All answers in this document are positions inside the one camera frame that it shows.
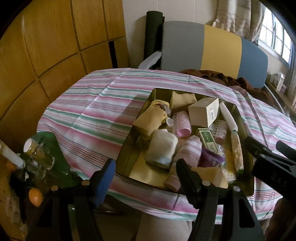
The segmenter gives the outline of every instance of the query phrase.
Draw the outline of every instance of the white tube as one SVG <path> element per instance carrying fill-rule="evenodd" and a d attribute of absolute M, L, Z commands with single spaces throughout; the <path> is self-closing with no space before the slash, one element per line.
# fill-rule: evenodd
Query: white tube
<path fill-rule="evenodd" d="M 219 104 L 220 110 L 221 110 L 221 114 L 223 116 L 223 118 L 226 120 L 229 130 L 232 131 L 238 131 L 237 128 L 237 124 L 234 121 L 234 118 L 232 117 L 232 115 L 230 114 L 229 110 L 227 109 L 227 107 L 225 106 L 225 104 L 222 102 Z"/>
<path fill-rule="evenodd" d="M 0 140 L 0 154 L 10 160 L 19 169 L 24 167 L 25 162 L 15 154 L 3 141 Z"/>

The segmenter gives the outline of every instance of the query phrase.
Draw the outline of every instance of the striped bedsheet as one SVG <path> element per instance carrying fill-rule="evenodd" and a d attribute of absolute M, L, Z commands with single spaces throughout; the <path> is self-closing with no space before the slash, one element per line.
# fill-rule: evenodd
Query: striped bedsheet
<path fill-rule="evenodd" d="M 83 77 L 48 106 L 37 131 L 53 132 L 70 166 L 89 178 L 107 158 L 117 158 L 133 121 L 154 88 L 189 91 L 231 102 L 238 107 L 248 135 L 263 144 L 266 140 L 277 154 L 278 140 L 296 148 L 296 129 L 290 119 L 237 86 L 229 88 L 175 72 L 129 68 L 99 70 Z M 163 218 L 193 220 L 198 211 L 184 195 L 118 175 L 108 193 Z M 271 217 L 279 198 L 279 193 L 255 178 L 254 195 L 248 200 L 259 220 Z M 221 223 L 222 210 L 218 207 L 216 223 Z"/>

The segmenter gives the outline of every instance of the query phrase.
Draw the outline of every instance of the gold lid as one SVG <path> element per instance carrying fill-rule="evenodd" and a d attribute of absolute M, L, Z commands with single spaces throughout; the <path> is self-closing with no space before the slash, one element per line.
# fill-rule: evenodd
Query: gold lid
<path fill-rule="evenodd" d="M 37 145 L 38 144 L 32 138 L 29 138 L 24 144 L 24 153 L 26 153 L 28 156 L 32 155 Z"/>

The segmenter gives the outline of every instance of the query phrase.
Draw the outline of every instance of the rolled mat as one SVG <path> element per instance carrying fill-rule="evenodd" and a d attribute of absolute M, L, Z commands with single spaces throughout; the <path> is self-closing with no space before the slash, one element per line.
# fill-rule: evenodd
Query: rolled mat
<path fill-rule="evenodd" d="M 148 11 L 146 13 L 146 29 L 144 43 L 144 59 L 155 51 L 161 50 L 163 36 L 163 13 Z"/>

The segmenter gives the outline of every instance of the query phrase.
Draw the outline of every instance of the purple packet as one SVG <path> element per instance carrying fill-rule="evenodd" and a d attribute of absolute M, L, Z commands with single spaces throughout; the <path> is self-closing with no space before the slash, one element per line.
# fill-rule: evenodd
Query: purple packet
<path fill-rule="evenodd" d="M 219 163 L 225 161 L 225 158 L 211 152 L 209 149 L 202 147 L 202 153 L 200 155 L 200 160 L 198 162 L 199 167 L 215 167 Z"/>

